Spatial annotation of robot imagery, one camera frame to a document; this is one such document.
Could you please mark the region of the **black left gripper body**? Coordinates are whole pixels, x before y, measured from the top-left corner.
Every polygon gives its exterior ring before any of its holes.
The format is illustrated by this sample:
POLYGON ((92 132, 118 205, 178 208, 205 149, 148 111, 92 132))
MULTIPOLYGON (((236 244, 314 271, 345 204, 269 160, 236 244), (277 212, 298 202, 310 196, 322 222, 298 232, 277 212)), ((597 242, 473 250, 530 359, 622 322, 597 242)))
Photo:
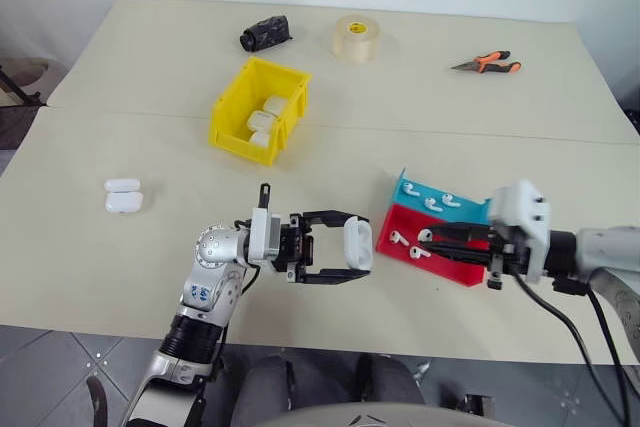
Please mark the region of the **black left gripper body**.
POLYGON ((286 275, 288 282, 313 282, 313 275, 307 272, 313 265, 312 218, 310 213, 291 214, 289 222, 280 227, 279 252, 272 265, 277 273, 286 275))

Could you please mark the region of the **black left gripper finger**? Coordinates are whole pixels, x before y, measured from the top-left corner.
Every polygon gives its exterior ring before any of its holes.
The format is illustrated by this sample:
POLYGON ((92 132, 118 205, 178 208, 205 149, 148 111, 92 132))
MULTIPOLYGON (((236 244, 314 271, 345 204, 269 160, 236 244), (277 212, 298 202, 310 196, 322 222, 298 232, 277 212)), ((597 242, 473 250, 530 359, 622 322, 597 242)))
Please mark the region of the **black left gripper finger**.
POLYGON ((301 214, 301 229, 304 235, 309 235, 314 225, 342 228, 351 217, 356 217, 358 220, 365 222, 369 221, 368 218, 338 210, 309 211, 301 214))
POLYGON ((321 269, 317 273, 302 273, 298 282, 311 285, 339 285, 366 277, 370 271, 357 269, 321 269))

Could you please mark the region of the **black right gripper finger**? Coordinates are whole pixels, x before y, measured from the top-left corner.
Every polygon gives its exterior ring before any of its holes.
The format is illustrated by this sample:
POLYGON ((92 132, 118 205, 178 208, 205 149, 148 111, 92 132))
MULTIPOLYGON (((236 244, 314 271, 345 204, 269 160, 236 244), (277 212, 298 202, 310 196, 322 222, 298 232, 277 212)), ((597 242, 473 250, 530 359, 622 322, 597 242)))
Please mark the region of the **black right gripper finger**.
POLYGON ((447 222, 430 227, 432 242, 469 244, 470 242, 489 242, 491 228, 486 224, 469 222, 447 222))
POLYGON ((424 242, 423 247, 426 251, 451 261, 483 267, 489 267, 492 259, 492 253, 489 250, 471 248, 459 243, 424 242))

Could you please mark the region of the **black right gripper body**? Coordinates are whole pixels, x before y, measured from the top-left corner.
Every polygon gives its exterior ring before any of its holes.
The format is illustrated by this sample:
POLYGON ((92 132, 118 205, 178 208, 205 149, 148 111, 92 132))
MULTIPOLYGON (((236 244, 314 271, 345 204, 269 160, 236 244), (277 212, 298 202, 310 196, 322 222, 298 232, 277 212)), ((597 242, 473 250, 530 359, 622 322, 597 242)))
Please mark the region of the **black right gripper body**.
POLYGON ((520 227, 497 226, 489 230, 490 263, 487 286, 501 290, 503 275, 524 275, 529 269, 530 248, 520 227))

